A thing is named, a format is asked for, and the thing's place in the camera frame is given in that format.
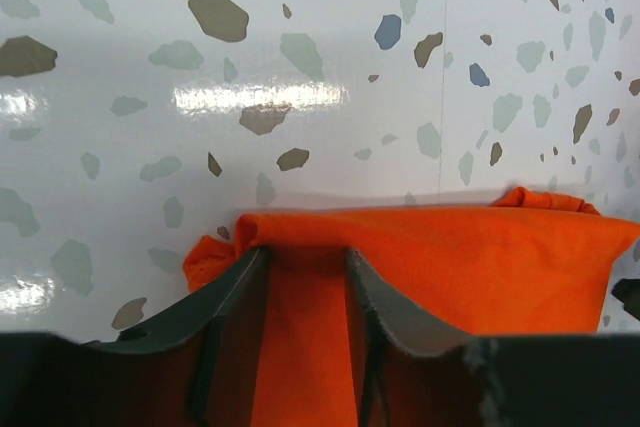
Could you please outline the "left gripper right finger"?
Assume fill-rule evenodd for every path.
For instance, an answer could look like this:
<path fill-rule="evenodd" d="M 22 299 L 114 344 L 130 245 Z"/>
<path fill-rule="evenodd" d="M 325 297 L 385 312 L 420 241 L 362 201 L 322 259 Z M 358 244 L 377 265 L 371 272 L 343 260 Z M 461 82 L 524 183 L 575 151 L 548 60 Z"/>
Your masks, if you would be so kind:
<path fill-rule="evenodd" d="M 639 337 L 475 336 L 346 254 L 361 426 L 635 426 Z"/>

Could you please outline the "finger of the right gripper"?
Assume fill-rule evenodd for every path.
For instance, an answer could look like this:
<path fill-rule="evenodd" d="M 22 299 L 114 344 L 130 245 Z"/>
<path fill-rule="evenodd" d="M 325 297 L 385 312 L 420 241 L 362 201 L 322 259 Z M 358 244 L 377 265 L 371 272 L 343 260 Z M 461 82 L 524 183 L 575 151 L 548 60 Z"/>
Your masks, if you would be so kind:
<path fill-rule="evenodd" d="M 620 279 L 612 289 L 612 295 L 622 303 L 623 310 L 640 320 L 640 280 Z"/>

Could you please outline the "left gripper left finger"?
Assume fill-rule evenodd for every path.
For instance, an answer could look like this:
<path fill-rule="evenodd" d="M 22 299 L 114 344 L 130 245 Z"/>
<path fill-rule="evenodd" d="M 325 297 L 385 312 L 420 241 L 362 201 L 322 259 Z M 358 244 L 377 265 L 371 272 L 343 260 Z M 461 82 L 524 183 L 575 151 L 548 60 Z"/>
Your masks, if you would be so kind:
<path fill-rule="evenodd" d="M 250 425 L 268 283 L 252 249 L 112 342 L 2 334 L 2 425 Z"/>

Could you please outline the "orange t-shirt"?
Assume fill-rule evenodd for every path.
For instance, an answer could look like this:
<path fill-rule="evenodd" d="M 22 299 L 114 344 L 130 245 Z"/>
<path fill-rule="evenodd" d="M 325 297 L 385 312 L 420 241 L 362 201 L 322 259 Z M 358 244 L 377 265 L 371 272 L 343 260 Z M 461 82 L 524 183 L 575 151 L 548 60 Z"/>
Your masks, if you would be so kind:
<path fill-rule="evenodd" d="M 401 293 L 472 334 L 592 333 L 614 262 L 636 223 L 585 201 L 517 187 L 488 207 L 263 212 L 230 243 L 205 236 L 187 255 L 190 290 L 250 249 L 272 251 L 251 422 L 357 422 L 344 253 L 355 249 Z"/>

